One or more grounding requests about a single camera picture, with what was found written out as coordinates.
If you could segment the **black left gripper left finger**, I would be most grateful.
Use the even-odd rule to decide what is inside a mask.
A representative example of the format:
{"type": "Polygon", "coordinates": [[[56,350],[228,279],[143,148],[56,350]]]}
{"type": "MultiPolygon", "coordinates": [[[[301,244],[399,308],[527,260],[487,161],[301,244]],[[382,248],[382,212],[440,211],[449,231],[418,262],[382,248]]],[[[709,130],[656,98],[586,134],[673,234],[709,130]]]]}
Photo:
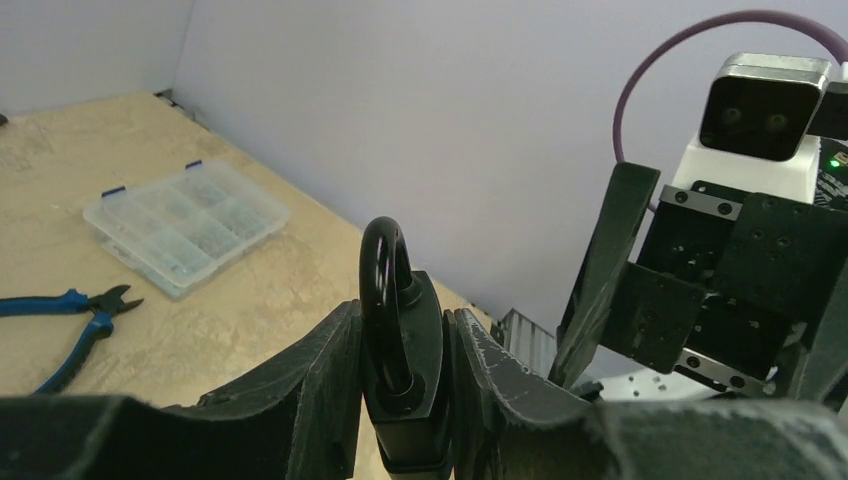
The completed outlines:
{"type": "Polygon", "coordinates": [[[5,479],[348,479],[361,408],[357,301],[192,406],[130,396],[1,402],[5,479]]]}

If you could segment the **black lock body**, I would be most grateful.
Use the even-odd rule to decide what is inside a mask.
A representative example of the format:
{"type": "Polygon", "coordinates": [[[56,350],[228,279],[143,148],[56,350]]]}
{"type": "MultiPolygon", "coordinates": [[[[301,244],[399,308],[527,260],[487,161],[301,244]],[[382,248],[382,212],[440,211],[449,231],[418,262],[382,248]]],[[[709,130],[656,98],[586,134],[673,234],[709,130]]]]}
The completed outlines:
{"type": "Polygon", "coordinates": [[[447,479],[450,356],[429,275],[411,266],[400,225],[365,228],[359,256],[363,396],[383,466],[393,479],[447,479]]]}

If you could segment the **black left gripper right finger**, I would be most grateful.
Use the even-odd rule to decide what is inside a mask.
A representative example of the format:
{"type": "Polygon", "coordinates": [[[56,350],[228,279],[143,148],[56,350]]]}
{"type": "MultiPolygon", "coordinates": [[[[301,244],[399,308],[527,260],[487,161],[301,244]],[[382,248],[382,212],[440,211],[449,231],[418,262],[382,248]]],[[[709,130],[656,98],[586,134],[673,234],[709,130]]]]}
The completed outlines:
{"type": "Polygon", "coordinates": [[[847,428],[809,402],[589,403],[536,375],[468,309],[444,314],[459,479],[843,479],[847,428]]]}

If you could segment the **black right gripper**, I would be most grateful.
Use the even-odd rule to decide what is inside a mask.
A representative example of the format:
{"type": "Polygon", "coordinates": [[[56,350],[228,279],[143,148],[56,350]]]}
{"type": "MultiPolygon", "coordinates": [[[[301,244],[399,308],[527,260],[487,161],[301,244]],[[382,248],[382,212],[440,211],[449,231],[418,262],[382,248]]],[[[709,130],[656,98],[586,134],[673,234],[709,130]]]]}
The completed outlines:
{"type": "Polygon", "coordinates": [[[614,167],[549,380],[575,384],[602,336],[660,373],[748,397],[824,400],[847,372],[846,212],[703,181],[666,186],[628,264],[659,176],[614,167]]]}

